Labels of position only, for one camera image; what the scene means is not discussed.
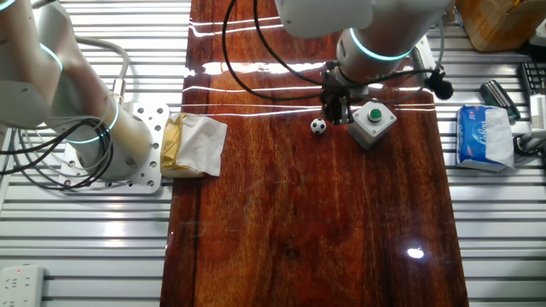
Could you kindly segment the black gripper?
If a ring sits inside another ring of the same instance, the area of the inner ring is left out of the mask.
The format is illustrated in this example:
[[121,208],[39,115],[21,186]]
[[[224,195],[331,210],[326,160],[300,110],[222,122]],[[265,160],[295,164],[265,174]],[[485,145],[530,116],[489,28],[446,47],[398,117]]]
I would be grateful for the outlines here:
[[[351,124],[353,122],[351,104],[358,104],[365,100],[365,96],[369,93],[368,85],[347,83],[344,78],[339,79],[335,70],[321,72],[321,79],[322,117],[332,124]],[[336,102],[340,103],[339,119]]]

